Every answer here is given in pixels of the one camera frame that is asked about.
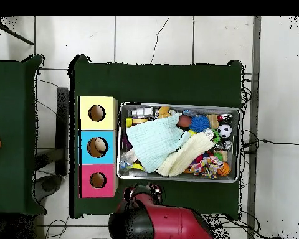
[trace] yellow box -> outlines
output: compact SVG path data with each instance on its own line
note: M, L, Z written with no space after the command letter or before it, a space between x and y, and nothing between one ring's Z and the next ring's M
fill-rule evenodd
M81 130L116 130L117 124L117 101L113 97L105 96L80 96L79 118L81 120ZM92 112L100 110L105 112L100 121L93 121Z

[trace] metal tray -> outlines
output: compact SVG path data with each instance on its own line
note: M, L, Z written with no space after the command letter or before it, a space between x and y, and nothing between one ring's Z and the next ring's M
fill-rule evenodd
M126 152L123 149L123 143L121 138L123 136L122 131L125 131L125 119L131 117L131 111L140 107L152 106L154 109L158 109L163 105L168 105L171 109L182 112L185 109L193 110L198 114L232 114L232 147L227 152L227 163L231 167L231 172L227 176L218 176L216 179L208 179L206 176L194 176L192 174L182 173L174 177L163 177L157 172L147 173L139 169L130 169L124 171L120 169L121 155ZM117 175L122 179L148 179L148 180L174 180L174 181L186 181L186 182L219 182L219 183L233 183L239 178L239 166L240 166L240 135L241 135L241 118L242 113L238 108L228 107L216 107L216 106L193 106L193 105L169 105L169 104L157 104L157 103L140 103L139 105L129 105L123 103L120 106L120 118L121 126L118 126L118 156L117 156Z

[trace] black stand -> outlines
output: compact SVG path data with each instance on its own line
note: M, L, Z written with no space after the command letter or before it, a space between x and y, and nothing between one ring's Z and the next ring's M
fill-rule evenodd
M28 44L31 45L31 46L34 45L33 42L31 42L31 41L25 39L24 37L22 37L22 36L20 36L19 34L13 32L12 30L10 30L10 28L8 28L7 26L5 26L5 25L1 22L1 20L0 20L0 29L3 30L4 32L10 34L10 35L13 35L13 36L16 37L17 39L20 39L20 40L22 40L23 42L28 43Z
M57 89L57 117L55 131L55 149L40 152L36 156L35 170L55 162L55 175L48 175L35 180L35 196L40 202L44 197L54 194L61 186L62 176L67 175L67 140L69 123L69 91L67 88Z
M55 130L55 149L38 153L35 170L55 162L55 173L67 175L67 141L69 127L69 91L67 88L57 88L57 117Z

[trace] pink box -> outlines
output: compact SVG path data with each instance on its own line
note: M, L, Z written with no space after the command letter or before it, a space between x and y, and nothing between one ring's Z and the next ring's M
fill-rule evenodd
M91 176L94 173L104 175L105 184L101 188L95 188L91 184ZM118 177L113 164L105 165L82 165L81 166L81 195L82 198L114 197L118 187Z

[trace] circular hole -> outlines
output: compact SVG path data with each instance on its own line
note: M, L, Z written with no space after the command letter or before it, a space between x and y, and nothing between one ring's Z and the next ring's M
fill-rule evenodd
M92 157L103 157L108 151L108 144L104 138L92 138L87 143L87 151Z
M93 173L90 177L90 184L94 188L103 188L107 183L107 178L101 172Z
M105 117L105 109L100 105L93 105L88 111L88 117L95 122L101 122Z

